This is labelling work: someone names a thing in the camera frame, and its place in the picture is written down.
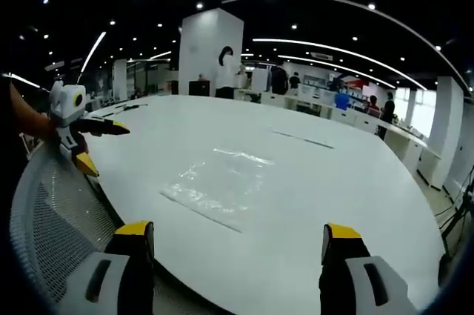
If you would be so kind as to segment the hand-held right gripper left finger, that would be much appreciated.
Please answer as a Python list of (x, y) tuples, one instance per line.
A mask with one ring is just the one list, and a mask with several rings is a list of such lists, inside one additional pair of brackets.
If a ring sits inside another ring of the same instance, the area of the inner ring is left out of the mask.
[(153, 223), (123, 225), (103, 252), (90, 254), (68, 276), (61, 313), (151, 314), (153, 266)]

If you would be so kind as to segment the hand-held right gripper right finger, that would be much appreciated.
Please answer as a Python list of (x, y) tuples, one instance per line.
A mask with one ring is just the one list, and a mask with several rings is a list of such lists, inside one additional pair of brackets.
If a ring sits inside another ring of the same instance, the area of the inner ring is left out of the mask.
[(407, 283), (352, 228), (324, 226), (321, 266), (321, 314), (417, 313)]

